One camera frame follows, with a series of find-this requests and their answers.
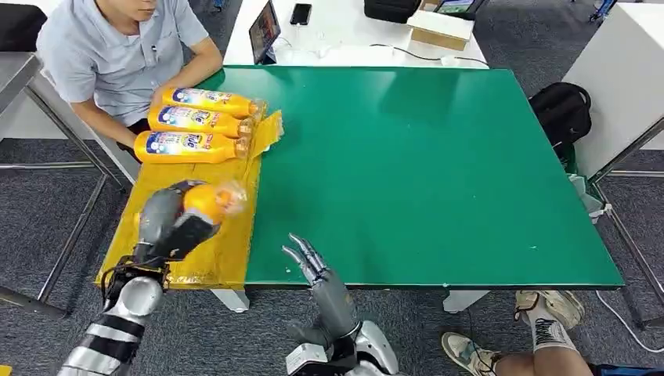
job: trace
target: silver robotic arm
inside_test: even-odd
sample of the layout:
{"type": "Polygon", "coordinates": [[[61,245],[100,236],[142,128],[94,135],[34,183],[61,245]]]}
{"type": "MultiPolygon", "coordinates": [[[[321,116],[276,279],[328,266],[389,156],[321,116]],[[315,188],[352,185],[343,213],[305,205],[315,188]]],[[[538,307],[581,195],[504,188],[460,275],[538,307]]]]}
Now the silver robotic arm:
{"type": "MultiPolygon", "coordinates": [[[[139,241],[133,254],[122,257],[114,268],[103,274],[103,311],[67,357],[59,376],[126,373],[139,348],[150,314],[164,295],[168,263],[183,260],[220,227],[219,217],[208,215],[215,213],[214,210],[189,208],[183,204],[185,196],[203,184],[183,181],[158,190],[148,199],[140,215],[139,241]]],[[[202,192],[203,195],[210,194],[211,190],[202,192]]]]}
{"type": "Polygon", "coordinates": [[[289,333],[301,344],[286,358],[289,376],[385,376],[399,374],[399,363],[381,329],[359,321],[355,303],[337,274],[305,239],[289,238],[296,248],[283,246],[300,267],[319,307],[314,327],[294,324],[289,333]]]}

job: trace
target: smartphone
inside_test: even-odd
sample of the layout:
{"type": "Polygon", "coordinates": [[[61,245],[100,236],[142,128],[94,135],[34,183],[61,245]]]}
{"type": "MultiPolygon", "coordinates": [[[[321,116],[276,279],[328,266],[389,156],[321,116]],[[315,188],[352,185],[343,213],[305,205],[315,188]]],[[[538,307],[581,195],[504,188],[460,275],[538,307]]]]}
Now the smartphone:
{"type": "Polygon", "coordinates": [[[311,14],[311,4],[295,4],[293,16],[290,17],[291,25],[308,25],[311,14]]]}

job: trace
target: green tabletop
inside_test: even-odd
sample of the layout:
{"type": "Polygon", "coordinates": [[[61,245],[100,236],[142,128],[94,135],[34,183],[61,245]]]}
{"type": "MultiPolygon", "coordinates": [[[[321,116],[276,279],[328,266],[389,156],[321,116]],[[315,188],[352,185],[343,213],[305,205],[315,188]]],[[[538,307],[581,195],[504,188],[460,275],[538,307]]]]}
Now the green tabletop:
{"type": "Polygon", "coordinates": [[[289,232],[347,284],[623,284],[508,70],[225,67],[201,87],[283,111],[247,285],[305,283],[289,232]]]}

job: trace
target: yellow mat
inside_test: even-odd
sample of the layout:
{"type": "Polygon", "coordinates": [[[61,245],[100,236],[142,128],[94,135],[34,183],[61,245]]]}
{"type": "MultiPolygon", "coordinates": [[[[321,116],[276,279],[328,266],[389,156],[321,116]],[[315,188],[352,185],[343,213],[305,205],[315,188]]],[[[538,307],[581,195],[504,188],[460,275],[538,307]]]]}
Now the yellow mat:
{"type": "Polygon", "coordinates": [[[278,141],[282,133],[281,112],[277,111],[258,125],[249,158],[245,160],[220,164],[143,164],[95,283],[100,283],[102,273],[115,266],[121,256],[132,253],[138,240],[135,216],[152,193],[184,179],[212,184],[236,180],[247,191],[244,211],[229,216],[219,232],[184,261],[171,262],[168,282],[169,288],[175,289],[242,288],[256,211],[261,153],[278,141]]]}

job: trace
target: floor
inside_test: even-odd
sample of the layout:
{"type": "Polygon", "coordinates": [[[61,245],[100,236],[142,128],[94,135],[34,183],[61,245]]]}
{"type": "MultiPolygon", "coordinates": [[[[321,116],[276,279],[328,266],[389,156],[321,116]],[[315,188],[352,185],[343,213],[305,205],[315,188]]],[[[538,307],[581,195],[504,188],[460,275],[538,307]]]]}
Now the floor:
{"type": "MultiPolygon", "coordinates": [[[[218,12],[209,2],[192,0],[194,11],[220,47],[226,45],[240,0],[226,0],[218,12]]],[[[596,30],[587,24],[592,2],[578,0],[492,0],[475,32],[494,67],[512,69],[532,95],[560,80],[596,30]]],[[[0,143],[0,161],[65,161],[82,158],[62,141],[11,140],[0,143]]],[[[630,165],[664,170],[664,154],[642,152],[630,165]]],[[[94,171],[0,172],[0,285],[36,295],[69,229],[95,185],[94,171]]],[[[603,187],[620,209],[637,243],[664,278],[664,184],[655,179],[607,179],[603,187]]],[[[92,279],[110,243],[125,193],[107,185],[74,255],[52,294],[68,318],[53,320],[0,303],[0,363],[15,375],[55,374],[82,331],[99,312],[99,290],[92,279]]],[[[625,317],[664,314],[655,296],[608,220],[597,229],[627,282],[604,293],[625,317]]],[[[664,355],[636,347],[594,293],[579,292],[587,317],[571,336],[579,351],[596,363],[664,366],[664,355]]],[[[312,319],[316,310],[306,291],[250,291],[251,309],[224,309],[209,291],[169,291],[153,316],[132,366],[139,375],[277,375],[295,344],[285,335],[292,318],[312,319]]],[[[442,311],[442,292],[353,291],[362,315],[376,321],[399,356],[402,369],[415,375],[464,374],[439,346],[443,331],[470,334],[466,313],[442,311]]],[[[471,309],[478,343],[503,351],[530,351],[530,330],[513,322],[513,294],[494,291],[471,309]]],[[[664,330],[637,332],[650,346],[661,346],[664,330]]]]}

